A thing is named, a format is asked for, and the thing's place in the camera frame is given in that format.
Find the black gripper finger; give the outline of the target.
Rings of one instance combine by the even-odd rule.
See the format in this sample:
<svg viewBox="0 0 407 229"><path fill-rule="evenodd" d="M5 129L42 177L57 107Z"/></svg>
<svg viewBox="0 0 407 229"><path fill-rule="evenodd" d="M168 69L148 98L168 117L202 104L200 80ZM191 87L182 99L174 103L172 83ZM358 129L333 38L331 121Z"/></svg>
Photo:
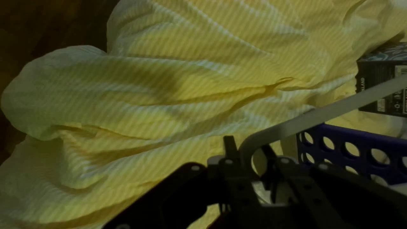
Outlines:
<svg viewBox="0 0 407 229"><path fill-rule="evenodd" d="M233 136L225 136L224 150L225 150L225 162L229 164L234 164L239 162L239 152L235 144L235 139Z"/></svg>

